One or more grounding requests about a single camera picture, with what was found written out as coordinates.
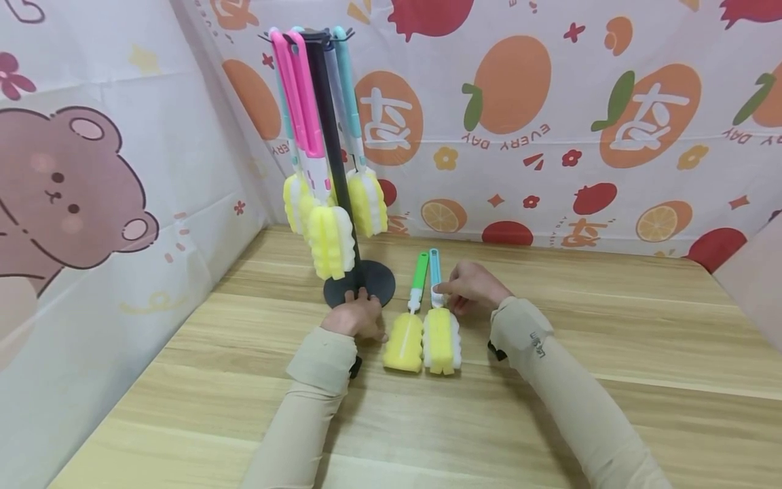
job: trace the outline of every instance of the beige sleeve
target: beige sleeve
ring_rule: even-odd
[[[316,328],[288,374],[294,382],[249,464],[241,489],[312,488],[328,425],[347,393],[353,338]]]
[[[543,400],[592,487],[671,487],[619,406],[553,334],[526,299],[509,297],[492,313],[492,344]]]

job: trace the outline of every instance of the chinese character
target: chinese character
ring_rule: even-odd
[[[366,136],[364,144],[368,148],[396,149],[402,147],[410,149],[410,143],[407,142],[410,128],[407,127],[404,116],[398,110],[411,110],[413,106],[410,103],[402,100],[384,99],[380,88],[377,87],[372,89],[369,97],[359,99],[359,103],[369,104],[371,107],[372,120],[364,126]],[[392,124],[382,121],[384,114],[389,117]]]
[[[616,132],[616,138],[611,143],[611,149],[621,149],[623,151],[639,151],[644,148],[659,149],[659,138],[668,134],[671,130],[668,125],[671,114],[668,112],[668,107],[665,104],[673,103],[678,106],[686,106],[690,103],[687,97],[661,94],[659,83],[653,84],[647,94],[634,95],[633,101],[640,102],[638,112],[633,120],[622,124],[622,127]],[[646,117],[649,110],[651,110],[651,115],[656,124],[641,120]]]
[[[580,218],[577,222],[568,224],[573,231],[570,236],[562,239],[562,245],[568,248],[580,248],[581,246],[596,246],[595,243],[600,239],[596,228],[607,228],[607,224],[597,224],[587,222],[586,218]]]

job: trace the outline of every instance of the green leaf print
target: green leaf print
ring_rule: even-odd
[[[769,93],[771,93],[771,89],[773,88],[776,81],[777,77],[771,73],[764,73],[760,75],[755,84],[761,85],[761,87],[752,97],[749,98],[747,103],[741,106],[741,108],[738,110],[738,113],[736,113],[736,117],[734,117],[733,120],[734,126],[738,126],[747,120],[749,116],[755,113],[758,107],[760,107],[760,104],[762,104],[763,101],[766,100],[766,97],[769,96]]]
[[[608,118],[593,122],[592,132],[602,131],[616,124],[633,97],[633,87],[635,87],[635,72],[632,70],[624,72],[614,84],[611,96],[608,97]]]
[[[465,130],[472,131],[478,127],[483,113],[483,90],[473,84],[465,83],[461,86],[461,93],[471,95],[465,110]]]

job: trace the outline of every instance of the yellow sponge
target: yellow sponge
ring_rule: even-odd
[[[298,174],[292,174],[287,177],[282,187],[282,199],[285,202],[285,216],[288,218],[288,224],[291,231],[296,234],[307,236],[307,218],[312,211],[312,196],[309,187]]]
[[[430,373],[449,376],[461,368],[461,338],[456,316],[438,307],[424,320],[424,366]]]
[[[364,170],[364,173],[356,170],[349,171],[347,187],[356,232],[369,238],[388,231],[388,208],[383,200],[383,189],[380,187],[375,171],[371,168]]]
[[[407,372],[420,372],[423,332],[424,325],[418,316],[408,312],[396,318],[383,352],[383,366]]]
[[[347,211],[341,207],[316,205],[309,216],[310,248],[315,273],[322,280],[339,280],[345,270],[353,270],[353,226]]]

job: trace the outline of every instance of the table surface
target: table surface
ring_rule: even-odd
[[[405,311],[419,252],[484,263],[551,320],[675,487],[780,487],[782,355],[684,259],[379,236]],[[285,367],[328,310],[299,236],[256,238],[50,487],[239,485],[289,386]],[[429,299],[423,310],[429,307]],[[379,348],[335,417],[317,487],[585,487],[534,392],[486,354],[488,318],[460,321],[461,374],[386,372]]]

